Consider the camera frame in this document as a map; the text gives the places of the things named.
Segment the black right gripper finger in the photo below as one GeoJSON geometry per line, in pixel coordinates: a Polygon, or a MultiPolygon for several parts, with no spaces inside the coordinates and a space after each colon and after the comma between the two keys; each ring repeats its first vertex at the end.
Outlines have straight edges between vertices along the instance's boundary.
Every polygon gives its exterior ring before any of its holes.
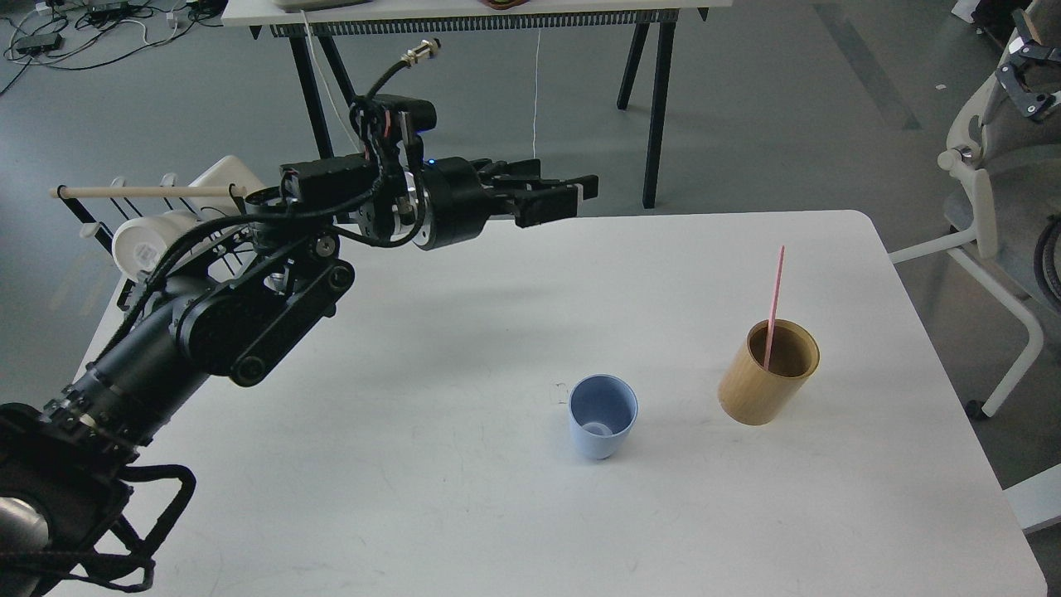
{"type": "Polygon", "coordinates": [[[1025,80],[1025,71],[1032,67],[1059,70],[1058,58],[1030,58],[1030,60],[1004,62],[996,71],[996,80],[1020,115],[1032,121],[1043,121],[1059,109],[1059,91],[1034,91],[1025,80]]]}
{"type": "Polygon", "coordinates": [[[1004,46],[1003,56],[998,62],[1001,71],[1019,71],[1028,66],[1060,65],[1060,49],[1042,41],[1042,35],[1026,10],[1013,10],[1010,18],[1013,33],[1010,41],[1004,46]]]}

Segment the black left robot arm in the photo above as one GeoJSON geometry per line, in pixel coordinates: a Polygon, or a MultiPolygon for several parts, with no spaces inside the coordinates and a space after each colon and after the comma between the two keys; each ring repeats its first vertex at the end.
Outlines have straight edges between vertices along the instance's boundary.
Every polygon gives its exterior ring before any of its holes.
{"type": "Polygon", "coordinates": [[[238,216],[176,241],[111,341],[42,410],[2,406],[2,593],[64,580],[144,592],[154,555],[196,491],[186,466],[136,466],[208,377],[257,385],[355,283],[340,239],[434,250],[487,220],[573,218],[598,195],[584,175],[546,180],[538,159],[349,155],[282,166],[238,216]]]}

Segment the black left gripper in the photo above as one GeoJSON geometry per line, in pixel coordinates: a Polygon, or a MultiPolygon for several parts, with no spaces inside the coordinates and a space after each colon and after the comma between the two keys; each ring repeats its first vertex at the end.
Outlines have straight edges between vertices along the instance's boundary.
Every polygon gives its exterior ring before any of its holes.
{"type": "Polygon", "coordinates": [[[410,239],[421,250],[477,238],[488,220],[508,212],[520,228],[575,218],[579,203],[595,199],[599,192],[598,175],[567,180],[545,177],[539,159],[429,159],[421,163],[419,174],[417,180],[407,172],[406,182],[408,199],[420,190],[424,200],[424,223],[410,239]],[[505,201],[492,189],[514,193],[505,201]]]}

